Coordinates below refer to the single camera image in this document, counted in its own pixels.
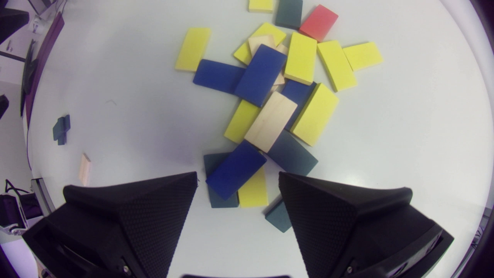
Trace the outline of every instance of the natural wood block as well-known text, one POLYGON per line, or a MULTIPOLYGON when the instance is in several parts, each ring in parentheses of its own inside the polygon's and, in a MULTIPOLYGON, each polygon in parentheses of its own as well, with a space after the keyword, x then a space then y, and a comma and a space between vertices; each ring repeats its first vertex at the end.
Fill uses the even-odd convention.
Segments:
MULTIPOLYGON (((286 37, 286 33, 276 28, 274 25, 270 23, 264 23, 257 29, 251 37, 258 37, 263 35, 273 35, 275 39, 275 44, 279 45, 286 37)), ((240 62, 248 65, 252 60, 252 55, 250 54, 250 49, 248 46, 248 41, 243 43, 237 51, 233 54, 235 58, 237 58, 240 62)))
POLYGON ((317 50, 336 92, 357 85, 357 78, 338 41, 320 43, 317 50))
POLYGON ((195 72, 204 56, 210 36, 210 28, 189 28, 175 63, 175 69, 195 72))
POLYGON ((245 140, 267 153, 296 108, 295 102, 274 92, 250 127, 245 140))
POLYGON ((343 48, 353 71, 382 63, 382 56, 375 43, 366 43, 343 48))
POLYGON ((264 167, 261 167, 238 191, 240 207, 261 207, 268 205, 268 190, 264 167))
POLYGON ((273 13, 273 0, 249 0, 249 12, 273 13))
POLYGON ((293 33, 288 49, 285 77, 305 85, 314 82, 317 41, 313 38, 293 33))
POLYGON ((79 180, 82 182, 83 186, 89 184, 89 172, 91 171, 91 160, 87 157, 85 153, 82 154, 81 166, 79 167, 79 180))
POLYGON ((224 136, 240 144, 260 112, 261 108, 242 99, 235 114, 233 114, 230 124, 226 128, 224 136))
POLYGON ((290 131, 302 141, 314 146, 338 102, 339 99, 324 84, 317 84, 290 131))

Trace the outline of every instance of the white table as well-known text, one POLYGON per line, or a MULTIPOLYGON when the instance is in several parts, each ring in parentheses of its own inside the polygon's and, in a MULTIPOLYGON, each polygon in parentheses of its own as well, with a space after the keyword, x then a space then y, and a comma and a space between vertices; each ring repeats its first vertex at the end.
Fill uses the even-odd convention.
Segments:
MULTIPOLYGON (((359 85, 337 94, 339 107, 309 148, 320 161, 309 176, 412 188, 412 205, 455 237, 429 275, 449 277, 475 234, 493 168, 491 109, 476 60, 438 0, 305 0, 304 14, 318 3, 340 16, 328 39, 374 41, 385 62, 357 72, 359 85)), ((63 186, 81 185, 83 152, 93 162, 90 186, 198 171, 168 277, 307 277, 293 229, 273 228, 264 208, 210 208, 202 156, 235 147, 222 134, 239 100, 174 70, 187 28, 212 28, 205 58, 238 65, 231 54, 273 15, 247 12, 247 0, 78 0, 64 19, 29 132, 33 175, 45 179, 55 205, 64 202, 63 186), (67 113, 68 143, 57 146, 51 128, 67 113)), ((329 85, 320 62, 316 81, 329 85)), ((280 169, 266 168, 272 201, 280 169)))

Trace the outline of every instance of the textured black surface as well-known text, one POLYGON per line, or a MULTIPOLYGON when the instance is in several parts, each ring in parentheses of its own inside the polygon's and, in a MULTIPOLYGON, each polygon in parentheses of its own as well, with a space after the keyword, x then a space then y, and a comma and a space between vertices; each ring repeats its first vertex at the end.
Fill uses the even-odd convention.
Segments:
POLYGON ((168 273, 192 198, 197 174, 99 188, 66 186, 68 203, 118 221, 149 278, 168 273))
POLYGON ((280 173, 280 191, 310 278, 326 278, 357 220, 347 202, 280 173))

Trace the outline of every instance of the wooden block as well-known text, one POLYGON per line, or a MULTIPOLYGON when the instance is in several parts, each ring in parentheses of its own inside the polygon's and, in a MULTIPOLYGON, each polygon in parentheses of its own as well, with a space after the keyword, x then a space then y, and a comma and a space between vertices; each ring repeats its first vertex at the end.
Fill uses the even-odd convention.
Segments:
POLYGON ((275 38, 273 35, 250 37, 247 41, 250 48, 250 54, 252 54, 253 57, 260 45, 265 45, 271 47, 272 49, 276 49, 275 38))
POLYGON ((235 89, 235 95, 261 107, 287 56, 261 45, 235 89))
POLYGON ((175 69, 195 72, 204 56, 210 36, 210 28, 189 28, 178 55, 175 69))
POLYGON ((375 43, 366 43, 343 48, 353 71, 382 63, 382 56, 375 43))
POLYGON ((249 0, 249 12, 273 13, 273 0, 249 0))
MULTIPOLYGON (((259 37, 251 37, 248 40, 249 47, 250 47, 250 53, 254 57, 257 50, 259 49, 259 46, 265 45, 269 46, 272 49, 276 50, 276 45, 275 45, 275 39, 273 38, 273 35, 266 35, 266 36, 259 36, 259 37)), ((283 74, 280 72, 274 82, 274 85, 283 85, 285 83, 285 78, 283 77, 283 74)))
POLYGON ((231 141, 240 144, 259 115, 259 112, 261 112, 261 108, 242 99, 237 111, 233 114, 230 124, 226 128, 224 136, 231 141))
POLYGON ((269 152, 296 108, 295 102, 274 92, 250 127, 245 140, 263 152, 269 152))
POLYGON ((299 31, 318 42, 322 42, 337 19, 337 14, 323 5, 319 5, 300 26, 299 31))
POLYGON ((283 89, 281 94, 288 97, 291 101, 297 104, 297 109, 295 109, 295 112, 290 117, 287 125, 285 126, 287 130, 290 130, 290 128, 295 123, 295 120, 300 115, 300 112, 304 108, 305 103, 307 103, 307 100, 314 91, 316 85, 317 84, 313 82, 310 86, 307 86, 305 84, 293 80, 289 80, 285 85, 285 88, 283 89))
MULTIPOLYGON (((279 45, 287 37, 287 35, 283 31, 281 31, 280 29, 276 28, 274 25, 267 22, 262 24, 261 27, 259 27, 259 29, 257 29, 254 32, 254 34, 252 34, 251 37, 258 37, 263 35, 273 35, 276 45, 279 45)), ((250 54, 248 42, 242 44, 239 47, 239 49, 235 51, 233 56, 237 58, 240 62, 248 65, 252 60, 252 55, 250 54)))
POLYGON ((285 77, 305 85, 314 82, 316 66, 317 41, 307 36, 293 33, 291 35, 285 77))
POLYGON ((79 167, 79 180, 83 186, 89 184, 89 172, 91 171, 91 160, 85 153, 82 154, 81 166, 79 167))
POLYGON ((286 232, 291 228, 290 217, 288 216, 287 207, 283 200, 280 200, 280 202, 266 214, 265 219, 281 232, 286 232))
POLYGON ((225 93, 233 93, 244 72, 245 69, 241 67, 203 59, 193 82, 225 93))
POLYGON ((298 30, 302 22, 302 0, 280 0, 275 25, 298 30))
POLYGON ((357 85, 357 78, 338 41, 318 44, 317 50, 335 92, 357 85))
POLYGON ((317 84, 290 131, 302 141, 314 146, 338 102, 339 99, 324 84, 317 84))
POLYGON ((318 160, 286 130, 283 130, 267 155, 284 171, 306 176, 318 160))
POLYGON ((229 199, 266 163, 266 158, 247 141, 237 148, 206 179, 206 183, 223 199, 229 199))
MULTIPOLYGON (((206 177, 209 177, 229 155, 229 152, 205 155, 204 168, 206 170, 206 177)), ((233 194, 225 201, 210 186, 207 186, 207 191, 209 193, 211 208, 236 208, 239 206, 239 198, 237 194, 233 194)))
POLYGON ((262 207, 269 204, 264 167, 261 167, 239 189, 239 201, 242 208, 262 207))
POLYGON ((288 55, 288 47, 286 47, 284 44, 280 44, 279 46, 276 47, 276 50, 279 52, 288 55))

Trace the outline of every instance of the dark teal block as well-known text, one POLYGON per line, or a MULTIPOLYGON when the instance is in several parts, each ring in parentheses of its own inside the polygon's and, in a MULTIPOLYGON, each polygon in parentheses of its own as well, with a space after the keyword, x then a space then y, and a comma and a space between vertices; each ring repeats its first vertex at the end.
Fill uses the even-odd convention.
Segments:
POLYGON ((265 218, 281 232, 286 232, 291 228, 290 217, 288 216, 287 207, 283 200, 280 200, 280 202, 266 214, 265 218))
POLYGON ((275 25, 298 30, 302 22, 302 0, 280 0, 275 25))
POLYGON ((306 176, 318 160, 286 130, 276 139, 267 155, 283 170, 306 176))
MULTIPOLYGON (((209 177, 229 155, 229 152, 205 155, 204 168, 206 169, 206 177, 209 177)), ((210 186, 207 186, 207 191, 209 192, 209 201, 212 208, 236 208, 239 206, 237 194, 225 201, 210 186)))
POLYGON ((310 95, 314 91, 316 85, 317 84, 315 82, 313 82, 312 85, 308 86, 297 81, 288 80, 281 94, 288 97, 288 99, 290 99, 291 101, 295 102, 297 104, 297 108, 295 109, 295 112, 291 115, 287 125, 285 126, 287 130, 290 130, 290 128, 297 120, 300 112, 302 112, 302 109, 304 109, 305 103, 307 103, 307 101, 309 100, 310 95))

